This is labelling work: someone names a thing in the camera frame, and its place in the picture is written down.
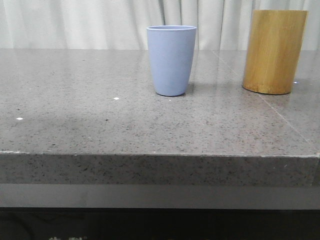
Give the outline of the blue plastic cup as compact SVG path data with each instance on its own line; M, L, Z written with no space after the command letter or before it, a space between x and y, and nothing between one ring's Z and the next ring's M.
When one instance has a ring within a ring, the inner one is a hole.
M155 92L183 95L189 84L197 27L158 25L146 28L150 69Z

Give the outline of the bamboo cylindrical cup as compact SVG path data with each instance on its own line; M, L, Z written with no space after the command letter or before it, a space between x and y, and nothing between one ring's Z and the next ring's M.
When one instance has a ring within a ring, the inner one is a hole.
M268 95L292 91L307 10L254 10L242 87Z

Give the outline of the grey-white curtain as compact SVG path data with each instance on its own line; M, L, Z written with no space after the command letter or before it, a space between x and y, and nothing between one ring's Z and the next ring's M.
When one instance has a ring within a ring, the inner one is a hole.
M147 27L197 27L199 50L246 50L254 10L308 11L303 50L320 48L317 0L3 0L8 49L145 50Z

